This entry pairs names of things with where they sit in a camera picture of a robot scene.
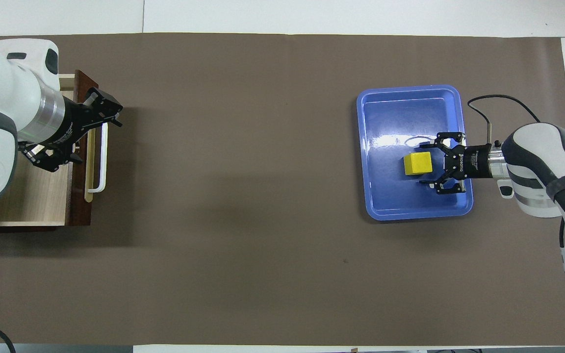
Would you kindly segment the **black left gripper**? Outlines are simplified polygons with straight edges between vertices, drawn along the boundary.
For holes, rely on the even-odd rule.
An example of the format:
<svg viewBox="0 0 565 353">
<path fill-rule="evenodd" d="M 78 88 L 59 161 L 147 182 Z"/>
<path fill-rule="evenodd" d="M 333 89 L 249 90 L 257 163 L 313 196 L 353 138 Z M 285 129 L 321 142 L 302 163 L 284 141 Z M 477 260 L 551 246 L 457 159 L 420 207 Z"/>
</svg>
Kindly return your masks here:
<svg viewBox="0 0 565 353">
<path fill-rule="evenodd" d="M 84 162 L 76 154 L 76 143 L 90 129 L 105 123 L 122 127 L 119 114 L 123 105 L 114 96 L 91 87 L 82 103 L 64 98 L 65 113 L 60 127 L 42 145 L 27 141 L 20 142 L 20 152 L 34 167 L 54 173 L 61 165 Z"/>
</svg>

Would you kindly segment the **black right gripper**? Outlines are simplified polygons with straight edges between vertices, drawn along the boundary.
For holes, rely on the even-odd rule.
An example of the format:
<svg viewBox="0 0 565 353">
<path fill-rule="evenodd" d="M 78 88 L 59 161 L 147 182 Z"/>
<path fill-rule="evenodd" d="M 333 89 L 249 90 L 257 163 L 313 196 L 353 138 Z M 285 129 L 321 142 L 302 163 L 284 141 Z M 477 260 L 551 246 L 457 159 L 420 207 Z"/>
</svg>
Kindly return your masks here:
<svg viewBox="0 0 565 353">
<path fill-rule="evenodd" d="M 464 132 L 438 132 L 435 139 L 421 143 L 421 149 L 439 149 L 447 156 L 447 170 L 437 179 L 418 183 L 432 188 L 437 195 L 464 194 L 464 179 L 492 178 L 489 167 L 491 144 L 465 147 Z"/>
</svg>

